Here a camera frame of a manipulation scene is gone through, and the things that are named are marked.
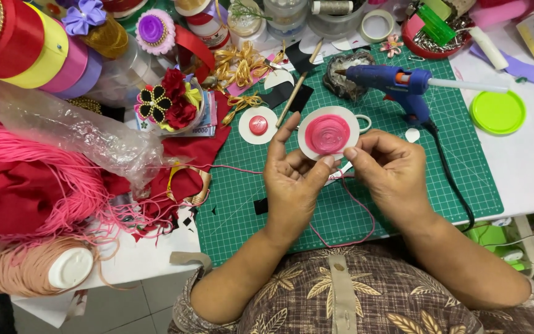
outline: hot glue gun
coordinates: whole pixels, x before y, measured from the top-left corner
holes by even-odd
[[[467,88],[487,92],[506,93],[507,87],[467,81],[432,78],[432,73],[419,68],[405,71],[399,66],[356,65],[335,73],[345,75],[357,86],[376,88],[383,91],[385,100],[398,102],[405,111],[404,120],[409,125],[420,125],[430,119],[430,109],[423,94],[430,85],[454,88]]]

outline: fingernail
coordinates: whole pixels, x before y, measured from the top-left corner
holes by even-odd
[[[329,168],[333,167],[333,163],[335,162],[335,159],[333,158],[333,156],[326,156],[324,157],[323,159],[323,162],[327,164],[327,166],[329,166]]]
[[[349,160],[353,159],[356,155],[358,155],[358,151],[355,150],[355,148],[346,148],[343,152],[346,158]]]

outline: forearm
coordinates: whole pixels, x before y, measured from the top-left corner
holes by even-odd
[[[264,229],[206,277],[191,292],[191,306],[205,320],[225,324],[238,319],[246,304],[267,283],[291,245],[277,244]]]
[[[505,261],[438,215],[434,214],[427,226],[404,228],[405,243],[426,271],[466,307],[492,310],[516,306],[529,298],[529,281]]]

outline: red ribbon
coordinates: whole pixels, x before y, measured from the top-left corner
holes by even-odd
[[[179,59],[190,59],[190,56],[195,54],[197,58],[205,63],[195,71],[195,77],[199,83],[202,83],[207,79],[210,71],[215,69],[214,55],[204,42],[201,42],[201,40],[192,32],[177,24],[175,24],[174,27],[176,28],[176,38],[174,41],[186,49],[179,50]],[[184,70],[183,67],[186,67],[187,65],[188,64],[183,64],[181,70]]]
[[[143,0],[102,0],[102,6],[109,12],[125,12],[135,8]]]
[[[20,0],[1,0],[4,24],[0,33],[0,79],[29,69],[45,44],[45,30],[37,12]]]

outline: person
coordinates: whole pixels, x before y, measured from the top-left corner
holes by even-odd
[[[380,130],[344,155],[420,269],[377,241],[284,256],[340,163],[286,153],[299,121],[269,145],[265,227],[222,266],[195,272],[169,333],[534,333],[534,281],[434,213],[424,149]]]

